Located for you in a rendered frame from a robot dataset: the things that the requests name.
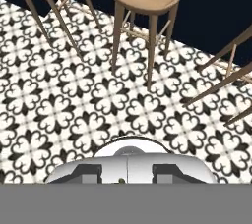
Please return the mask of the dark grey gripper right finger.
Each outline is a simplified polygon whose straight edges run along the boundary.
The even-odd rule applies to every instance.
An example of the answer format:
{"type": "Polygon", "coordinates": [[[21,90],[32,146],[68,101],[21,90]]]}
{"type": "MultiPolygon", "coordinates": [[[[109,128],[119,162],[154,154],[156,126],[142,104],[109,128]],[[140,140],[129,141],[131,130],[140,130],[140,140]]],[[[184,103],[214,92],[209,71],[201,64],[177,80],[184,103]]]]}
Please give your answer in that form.
{"type": "Polygon", "coordinates": [[[154,164],[153,184],[204,184],[204,181],[184,174],[175,164],[154,164]]]}

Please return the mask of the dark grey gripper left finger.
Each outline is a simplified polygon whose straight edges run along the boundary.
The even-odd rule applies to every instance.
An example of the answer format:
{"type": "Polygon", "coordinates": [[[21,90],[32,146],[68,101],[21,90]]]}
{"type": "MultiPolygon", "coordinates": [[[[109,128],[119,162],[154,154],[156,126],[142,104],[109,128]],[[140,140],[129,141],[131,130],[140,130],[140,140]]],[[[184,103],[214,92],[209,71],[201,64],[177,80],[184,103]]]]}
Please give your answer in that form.
{"type": "Polygon", "coordinates": [[[101,184],[102,166],[100,164],[80,164],[71,173],[68,182],[80,184],[101,184]]]}

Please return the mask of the dark blue dining counter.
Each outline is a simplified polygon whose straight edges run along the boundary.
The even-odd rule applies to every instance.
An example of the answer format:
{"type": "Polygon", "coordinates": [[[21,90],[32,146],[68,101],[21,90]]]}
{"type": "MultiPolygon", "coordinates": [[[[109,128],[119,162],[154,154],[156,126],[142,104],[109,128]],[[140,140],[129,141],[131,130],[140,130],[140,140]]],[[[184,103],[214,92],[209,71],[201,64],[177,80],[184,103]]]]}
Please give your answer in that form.
{"type": "MultiPolygon", "coordinates": [[[[25,0],[6,0],[29,9],[25,0]]],[[[92,0],[94,8],[114,15],[113,0],[92,0]]],[[[252,25],[252,0],[181,0],[172,39],[215,55],[252,25]]],[[[252,37],[236,48],[233,62],[252,62],[252,37]]]]}

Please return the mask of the white rounded object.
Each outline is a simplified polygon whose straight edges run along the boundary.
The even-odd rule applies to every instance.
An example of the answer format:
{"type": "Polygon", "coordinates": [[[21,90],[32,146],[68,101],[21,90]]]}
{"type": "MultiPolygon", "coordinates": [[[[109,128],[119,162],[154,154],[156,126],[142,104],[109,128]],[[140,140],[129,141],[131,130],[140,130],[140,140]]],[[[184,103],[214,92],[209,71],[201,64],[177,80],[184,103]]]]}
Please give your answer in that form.
{"type": "Polygon", "coordinates": [[[215,176],[197,157],[174,154],[161,143],[137,136],[123,136],[102,146],[85,159],[58,165],[45,180],[46,184],[69,183],[68,179],[80,164],[100,164],[102,184],[152,184],[154,164],[175,164],[187,175],[215,184],[215,176]]]}

